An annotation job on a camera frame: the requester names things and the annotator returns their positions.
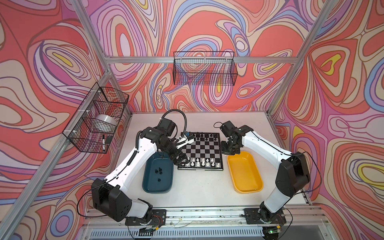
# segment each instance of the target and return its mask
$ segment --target chessboard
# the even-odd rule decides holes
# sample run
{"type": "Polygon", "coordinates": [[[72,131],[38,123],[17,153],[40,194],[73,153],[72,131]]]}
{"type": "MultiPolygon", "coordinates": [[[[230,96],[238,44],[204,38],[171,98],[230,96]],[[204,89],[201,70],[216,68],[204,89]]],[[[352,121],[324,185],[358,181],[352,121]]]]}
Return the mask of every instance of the chessboard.
{"type": "Polygon", "coordinates": [[[217,132],[192,132],[194,142],[181,148],[189,157],[189,163],[177,169],[223,170],[220,135],[217,132]]]}

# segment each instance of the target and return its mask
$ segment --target yellow plastic tray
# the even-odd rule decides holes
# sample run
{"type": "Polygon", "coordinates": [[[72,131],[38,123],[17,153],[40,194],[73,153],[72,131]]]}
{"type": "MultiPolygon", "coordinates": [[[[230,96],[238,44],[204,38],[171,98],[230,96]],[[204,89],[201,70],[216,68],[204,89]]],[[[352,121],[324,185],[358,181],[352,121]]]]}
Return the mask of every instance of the yellow plastic tray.
{"type": "Polygon", "coordinates": [[[240,154],[228,156],[228,166],[236,192],[251,193],[263,189],[263,180],[250,153],[242,151],[240,154]]]}

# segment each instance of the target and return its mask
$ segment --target blue plastic tray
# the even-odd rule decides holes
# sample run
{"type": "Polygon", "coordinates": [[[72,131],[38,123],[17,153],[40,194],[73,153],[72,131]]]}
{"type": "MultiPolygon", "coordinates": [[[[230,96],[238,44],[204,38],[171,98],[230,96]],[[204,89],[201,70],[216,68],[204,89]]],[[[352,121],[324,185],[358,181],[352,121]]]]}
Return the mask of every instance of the blue plastic tray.
{"type": "Polygon", "coordinates": [[[166,193],[172,187],[172,179],[173,162],[170,160],[168,154],[164,152],[156,152],[153,154],[145,166],[142,184],[143,190],[148,193],[166,193]]]}

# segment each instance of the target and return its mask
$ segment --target white table surface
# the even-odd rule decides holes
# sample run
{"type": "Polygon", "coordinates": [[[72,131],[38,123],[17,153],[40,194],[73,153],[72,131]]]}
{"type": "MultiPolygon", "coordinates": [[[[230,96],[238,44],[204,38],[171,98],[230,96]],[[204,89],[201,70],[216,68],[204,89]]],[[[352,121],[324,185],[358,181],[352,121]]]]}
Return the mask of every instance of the white table surface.
{"type": "MultiPolygon", "coordinates": [[[[136,133],[148,126],[157,126],[162,113],[133,114],[125,142],[121,149],[118,164],[134,148],[136,133]]],[[[258,134],[278,145],[276,136],[264,112],[250,113],[186,113],[187,131],[189,132],[219,132],[220,140],[225,140],[219,128],[214,128],[217,121],[232,121],[236,127],[248,125],[258,134]]],[[[184,118],[180,113],[169,113],[168,119],[178,126],[178,136],[184,128],[184,118]]],[[[142,189],[145,165],[140,169],[129,187],[128,197],[143,199],[154,207],[213,207],[213,206],[248,206],[259,205],[272,192],[275,185],[277,170],[262,156],[243,147],[242,151],[251,153],[255,159],[264,188],[260,192],[250,194],[237,193],[233,187],[228,169],[227,156],[222,154],[223,171],[209,170],[178,170],[174,166],[173,183],[165,194],[150,194],[142,189]]],[[[288,204],[305,204],[301,194],[295,195],[288,204]]]]}

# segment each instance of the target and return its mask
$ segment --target metal extrusion bar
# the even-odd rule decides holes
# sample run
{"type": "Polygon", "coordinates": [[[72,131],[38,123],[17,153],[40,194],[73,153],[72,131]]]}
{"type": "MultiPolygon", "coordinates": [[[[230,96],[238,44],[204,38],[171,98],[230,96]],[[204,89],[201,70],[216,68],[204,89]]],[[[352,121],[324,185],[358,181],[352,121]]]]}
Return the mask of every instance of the metal extrusion bar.
{"type": "MultiPolygon", "coordinates": [[[[106,71],[99,80],[100,86],[105,86],[110,77],[110,72],[106,71]]],[[[94,89],[91,90],[89,96],[84,100],[79,111],[75,113],[72,121],[68,124],[66,129],[72,129],[74,124],[77,123],[81,115],[83,114],[82,110],[85,110],[89,105],[89,102],[93,99],[93,96],[96,94],[98,86],[95,85],[94,89]]],[[[36,196],[44,186],[48,177],[51,175],[56,164],[60,160],[61,156],[65,152],[66,148],[70,144],[70,141],[64,136],[60,135],[59,139],[56,141],[55,145],[52,147],[51,151],[45,157],[42,164],[39,166],[35,174],[32,176],[31,180],[25,186],[24,190],[17,198],[15,203],[12,205],[11,209],[3,218],[0,224],[0,240],[10,239],[13,233],[16,231],[20,222],[23,220],[23,217],[28,212],[31,204],[35,200],[36,196]]]]}
{"type": "Polygon", "coordinates": [[[281,139],[281,137],[280,137],[280,135],[279,135],[279,133],[277,131],[277,128],[276,128],[275,124],[273,123],[273,121],[271,119],[271,116],[268,115],[267,113],[265,113],[265,116],[268,119],[269,125],[271,125],[272,131],[275,134],[277,142],[279,143],[280,147],[285,149],[283,140],[281,139]]]}
{"type": "Polygon", "coordinates": [[[277,89],[276,94],[274,95],[271,104],[268,107],[267,112],[269,113],[271,110],[273,110],[277,104],[279,104],[280,98],[284,95],[286,92],[286,89],[288,85],[293,80],[296,72],[299,70],[299,67],[304,60],[305,55],[309,51],[312,43],[314,42],[315,38],[317,37],[318,33],[321,30],[321,27],[324,25],[324,22],[326,21],[328,15],[331,13],[333,7],[336,5],[338,0],[326,0],[323,7],[321,8],[319,15],[314,21],[314,24],[312,25],[312,28],[308,32],[307,37],[305,38],[299,53],[297,54],[297,62],[293,67],[290,68],[290,70],[287,72],[286,77],[284,78],[283,82],[281,83],[279,89],[277,89]]]}
{"type": "MultiPolygon", "coordinates": [[[[152,57],[152,56],[141,56],[141,57],[113,57],[107,56],[106,62],[109,64],[113,63],[173,63],[173,57],[152,57]]],[[[296,63],[296,57],[234,57],[235,63],[296,63]]]]}
{"type": "MultiPolygon", "coordinates": [[[[82,4],[81,0],[72,0],[72,5],[73,5],[73,8],[74,8],[77,16],[79,17],[80,23],[84,27],[84,31],[86,32],[87,37],[91,42],[91,45],[95,49],[96,54],[97,54],[97,56],[98,56],[98,58],[102,64],[102,66],[104,67],[104,70],[111,72],[111,68],[109,67],[109,65],[106,61],[106,58],[105,58],[105,52],[100,45],[99,38],[96,35],[96,32],[95,32],[95,30],[92,26],[92,23],[91,23],[91,19],[89,18],[88,13],[87,13],[84,5],[82,4]]],[[[110,79],[112,80],[111,81],[112,86],[116,89],[121,90],[120,85],[117,82],[117,79],[116,79],[114,74],[111,75],[110,79]]]]}

